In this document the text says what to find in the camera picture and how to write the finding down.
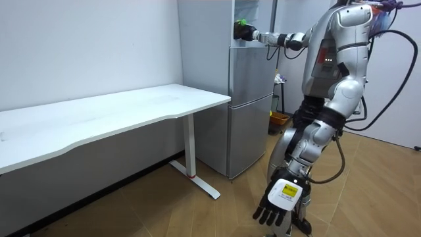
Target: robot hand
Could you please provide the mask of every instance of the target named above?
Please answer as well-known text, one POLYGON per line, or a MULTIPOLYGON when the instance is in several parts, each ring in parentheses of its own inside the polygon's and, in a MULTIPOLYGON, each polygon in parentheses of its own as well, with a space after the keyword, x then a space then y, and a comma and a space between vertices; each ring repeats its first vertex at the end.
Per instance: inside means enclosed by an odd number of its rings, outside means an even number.
POLYGON ((254 220, 260 217, 260 224, 271 226, 276 219, 275 225, 280 226, 287 211, 292 211, 301 199, 303 188, 310 188, 306 180, 298 178, 286 167, 277 169, 253 214, 254 220))
POLYGON ((247 24, 245 20, 237 20, 234 23, 234 39, 253 41, 253 32, 256 30, 254 26, 247 24))

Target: gray wall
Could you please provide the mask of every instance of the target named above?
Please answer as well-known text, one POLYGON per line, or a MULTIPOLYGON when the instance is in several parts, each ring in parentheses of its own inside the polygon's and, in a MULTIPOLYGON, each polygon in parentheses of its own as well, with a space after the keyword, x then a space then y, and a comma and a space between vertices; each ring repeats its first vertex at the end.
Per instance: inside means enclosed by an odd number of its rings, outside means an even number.
MULTIPOLYGON (((336 1, 332 0, 279 0, 276 19, 276 31, 306 32, 336 1)), ((417 3, 418 0, 407 0, 405 4, 417 3)), ((421 43, 421 32, 416 23, 420 20, 421 7, 399 11, 392 29, 400 30, 421 43)), ((301 82, 307 52, 298 59, 280 60, 280 74, 287 78, 285 84, 285 111, 294 113, 303 100, 301 82)), ((353 128, 365 127, 392 98, 407 73, 412 59, 412 46, 400 36, 386 34, 377 39, 373 55, 368 64, 365 97, 368 105, 368 119, 356 122, 353 128)), ((406 147, 421 145, 421 120, 419 108, 421 80, 420 60, 418 60, 412 76, 401 96, 386 113, 367 131, 358 132, 364 136, 391 142, 406 147)))
MULTIPOLYGON (((182 84, 176 0, 0 1, 0 111, 170 83, 182 84)), ((4 174, 0 236, 183 148, 166 120, 4 174)))

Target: refrigerator door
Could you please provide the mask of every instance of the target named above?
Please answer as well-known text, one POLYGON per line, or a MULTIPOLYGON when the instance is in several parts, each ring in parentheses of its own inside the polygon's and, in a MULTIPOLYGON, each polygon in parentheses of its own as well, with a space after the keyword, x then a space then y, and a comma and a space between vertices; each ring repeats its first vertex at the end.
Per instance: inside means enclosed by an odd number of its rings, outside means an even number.
POLYGON ((267 61, 267 50, 267 47, 230 49, 232 107, 250 103, 273 93, 277 57, 267 61))
POLYGON ((234 178, 266 151, 272 95, 253 103, 230 108, 228 177, 234 178))

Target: green object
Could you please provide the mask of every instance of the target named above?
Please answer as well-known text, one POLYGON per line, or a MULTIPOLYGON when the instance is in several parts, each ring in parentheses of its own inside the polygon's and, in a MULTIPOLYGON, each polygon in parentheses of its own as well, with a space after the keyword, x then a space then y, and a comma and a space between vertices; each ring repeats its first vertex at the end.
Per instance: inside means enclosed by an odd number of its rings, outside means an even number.
POLYGON ((245 19, 236 20, 235 22, 238 22, 241 26, 245 26, 247 24, 247 21, 245 19))

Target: desk top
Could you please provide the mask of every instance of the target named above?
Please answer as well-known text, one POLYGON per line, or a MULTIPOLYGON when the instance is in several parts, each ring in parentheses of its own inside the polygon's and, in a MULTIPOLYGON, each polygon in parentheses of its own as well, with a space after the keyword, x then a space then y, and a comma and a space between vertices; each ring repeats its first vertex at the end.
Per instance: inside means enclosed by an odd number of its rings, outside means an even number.
POLYGON ((230 100, 225 95, 171 84, 0 112, 0 174, 230 100))

